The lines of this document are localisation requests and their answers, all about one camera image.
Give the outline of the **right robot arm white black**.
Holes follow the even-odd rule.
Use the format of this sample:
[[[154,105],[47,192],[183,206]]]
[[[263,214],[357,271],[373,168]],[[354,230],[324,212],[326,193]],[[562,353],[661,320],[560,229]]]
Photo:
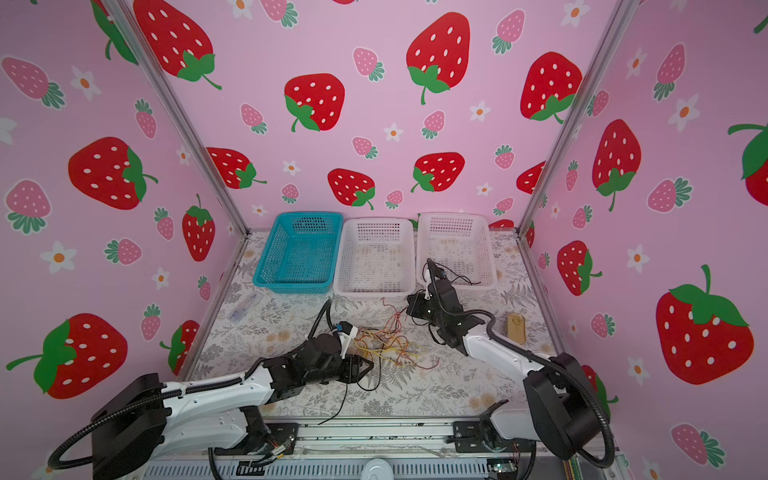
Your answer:
[[[429,258],[426,271],[426,289],[408,297],[407,314],[425,320],[435,342],[484,362],[525,391],[525,411],[502,400],[480,415],[477,440],[490,450],[518,440],[540,442],[561,460],[579,455],[597,468],[611,467],[616,445],[610,414],[581,364],[567,353],[541,357],[501,336],[494,314],[463,308],[442,265]]]

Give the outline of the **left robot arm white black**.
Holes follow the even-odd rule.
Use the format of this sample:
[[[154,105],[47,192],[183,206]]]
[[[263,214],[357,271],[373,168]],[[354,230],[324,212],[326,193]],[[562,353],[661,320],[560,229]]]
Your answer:
[[[357,335],[346,321],[331,321],[324,303],[308,337],[287,353],[259,358],[242,373],[190,382],[137,378],[91,422],[59,445],[52,470],[89,466],[95,479],[139,479],[159,457],[205,450],[209,454],[259,455],[258,465],[285,451],[260,408],[298,396],[310,384],[359,382],[374,367],[349,351]]]

